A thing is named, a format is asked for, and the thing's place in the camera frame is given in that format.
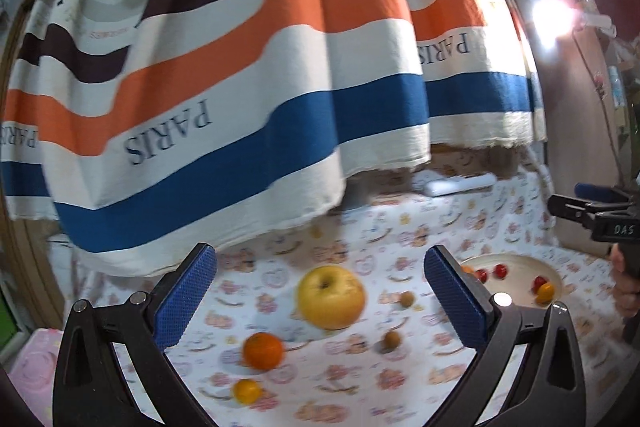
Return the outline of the person right hand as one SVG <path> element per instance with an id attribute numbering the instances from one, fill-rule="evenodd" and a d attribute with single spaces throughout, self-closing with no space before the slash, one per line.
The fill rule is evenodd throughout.
<path id="1" fill-rule="evenodd" d="M 620 246 L 614 244 L 611 249 L 611 277 L 614 281 L 612 296 L 615 308 L 628 322 L 639 312 L 640 283 L 626 271 L 626 262 Z"/>

